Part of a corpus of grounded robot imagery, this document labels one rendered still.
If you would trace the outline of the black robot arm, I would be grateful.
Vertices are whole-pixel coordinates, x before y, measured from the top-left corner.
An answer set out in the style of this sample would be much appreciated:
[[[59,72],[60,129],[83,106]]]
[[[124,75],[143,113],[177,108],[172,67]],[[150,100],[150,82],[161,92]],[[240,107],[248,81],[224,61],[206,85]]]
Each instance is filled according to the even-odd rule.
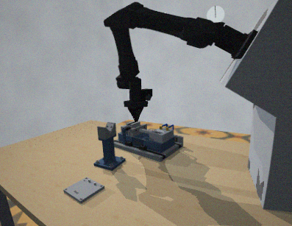
[[[109,27],[113,33],[118,51],[120,74],[115,78],[117,86],[132,91],[141,89],[141,78],[136,77],[140,71],[132,50],[129,28],[145,28],[173,35],[187,41],[187,45],[199,49],[215,43],[215,46],[230,53],[233,59],[241,59],[258,31],[252,30],[249,34],[243,34],[224,25],[224,22],[214,23],[205,18],[185,18],[150,10],[138,2],[118,10],[104,20],[104,26]],[[141,102],[149,101],[151,97],[152,89],[141,89]]]

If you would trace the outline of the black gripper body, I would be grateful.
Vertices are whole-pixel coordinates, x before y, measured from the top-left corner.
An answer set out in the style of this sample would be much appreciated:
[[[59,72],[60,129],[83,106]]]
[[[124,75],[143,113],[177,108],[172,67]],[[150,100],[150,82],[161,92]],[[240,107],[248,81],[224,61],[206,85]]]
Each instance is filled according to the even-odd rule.
[[[141,89],[137,91],[129,90],[129,100],[124,101],[124,107],[148,107],[148,101],[140,101],[140,91]]]

